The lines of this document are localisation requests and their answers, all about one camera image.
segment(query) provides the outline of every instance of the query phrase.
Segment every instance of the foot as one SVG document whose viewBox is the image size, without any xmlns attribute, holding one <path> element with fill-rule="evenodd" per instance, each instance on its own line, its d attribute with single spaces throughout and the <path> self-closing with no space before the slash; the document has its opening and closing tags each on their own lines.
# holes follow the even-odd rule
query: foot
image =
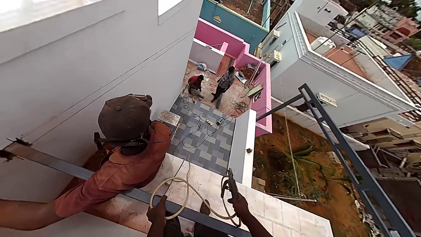
<svg viewBox="0 0 421 237">
<path fill-rule="evenodd" d="M 206 206 L 206 204 L 204 202 L 202 202 L 202 205 L 200 206 L 200 213 L 203 213 L 205 215 L 210 215 L 211 214 L 211 210 Z"/>
</svg>

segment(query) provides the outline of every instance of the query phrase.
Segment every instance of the man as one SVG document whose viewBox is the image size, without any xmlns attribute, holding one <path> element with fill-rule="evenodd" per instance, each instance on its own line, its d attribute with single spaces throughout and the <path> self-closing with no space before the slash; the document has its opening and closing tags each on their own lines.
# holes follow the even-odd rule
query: man
<svg viewBox="0 0 421 237">
<path fill-rule="evenodd" d="M 215 102 L 215 100 L 217 100 L 222 93 L 225 93 L 234 84 L 234 81 L 235 67 L 231 66 L 228 68 L 228 71 L 218 80 L 218 87 L 216 88 L 216 92 L 212 93 L 213 99 L 210 102 Z"/>
<path fill-rule="evenodd" d="M 203 75 L 197 75 L 197 76 L 192 76 L 189 78 L 189 80 L 187 81 L 189 84 L 189 94 L 191 95 L 197 95 L 200 94 L 198 91 L 202 92 L 202 81 L 205 78 L 203 77 Z"/>
<path fill-rule="evenodd" d="M 106 101 L 98 123 L 108 144 L 115 147 L 109 160 L 86 182 L 54 202 L 0 199 L 0 227 L 43 228 L 150 183 L 171 144 L 170 129 L 161 122 L 150 121 L 151 105 L 150 96 L 127 95 Z"/>
<path fill-rule="evenodd" d="M 239 199 L 228 199 L 228 202 L 232 204 L 235 213 L 241 219 L 241 221 L 247 226 L 252 237 L 272 237 L 272 235 L 263 227 L 262 224 L 254 217 L 249 209 L 247 200 L 239 194 Z M 151 228 L 148 232 L 148 237 L 182 237 L 180 221 L 178 217 L 171 220 L 165 219 L 165 201 L 167 196 L 163 196 L 160 202 L 153 208 L 149 209 L 146 213 L 148 220 L 152 223 Z M 209 215 L 211 211 L 209 208 L 202 203 L 200 212 Z M 202 224 L 195 223 L 193 229 L 194 237 L 228 237 L 227 234 L 222 233 L 218 230 L 214 230 L 210 227 Z"/>
</svg>

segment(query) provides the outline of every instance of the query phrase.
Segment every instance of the electrical extension board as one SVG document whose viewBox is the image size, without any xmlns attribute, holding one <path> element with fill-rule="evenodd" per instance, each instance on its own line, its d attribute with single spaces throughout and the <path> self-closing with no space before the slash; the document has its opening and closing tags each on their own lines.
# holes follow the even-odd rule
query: electrical extension board
<svg viewBox="0 0 421 237">
<path fill-rule="evenodd" d="M 216 121 L 216 125 L 221 125 L 222 123 L 224 122 L 224 119 L 222 118 L 222 119 L 219 119 L 218 121 Z"/>
</svg>

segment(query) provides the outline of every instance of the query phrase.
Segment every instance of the water tank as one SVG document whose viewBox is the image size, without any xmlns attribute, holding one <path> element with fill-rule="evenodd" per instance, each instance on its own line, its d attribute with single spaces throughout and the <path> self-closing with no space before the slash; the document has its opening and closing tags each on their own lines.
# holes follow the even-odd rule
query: water tank
<svg viewBox="0 0 421 237">
<path fill-rule="evenodd" d="M 318 49 L 316 49 L 315 52 L 318 53 L 318 54 L 324 55 L 329 50 L 335 48 L 336 47 L 335 43 L 332 40 L 326 41 L 327 39 L 328 38 L 324 37 L 324 36 L 320 36 L 319 38 L 317 38 L 313 43 L 310 44 L 312 50 L 319 47 L 319 45 L 323 44 Z"/>
</svg>

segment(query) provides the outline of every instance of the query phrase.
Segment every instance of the hand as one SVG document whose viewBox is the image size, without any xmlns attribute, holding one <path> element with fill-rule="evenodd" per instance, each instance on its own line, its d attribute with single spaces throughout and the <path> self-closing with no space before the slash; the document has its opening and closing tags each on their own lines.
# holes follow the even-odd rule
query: hand
<svg viewBox="0 0 421 237">
<path fill-rule="evenodd" d="M 245 219 L 246 217 L 250 216 L 251 213 L 248 210 L 248 203 L 247 200 L 238 193 L 239 199 L 228 199 L 228 202 L 232 204 L 235 213 L 240 219 Z"/>
<path fill-rule="evenodd" d="M 161 197 L 159 203 L 150 208 L 146 213 L 148 220 L 152 223 L 161 222 L 162 224 L 166 224 L 167 220 L 165 219 L 165 201 L 167 200 L 167 196 L 164 195 Z"/>
</svg>

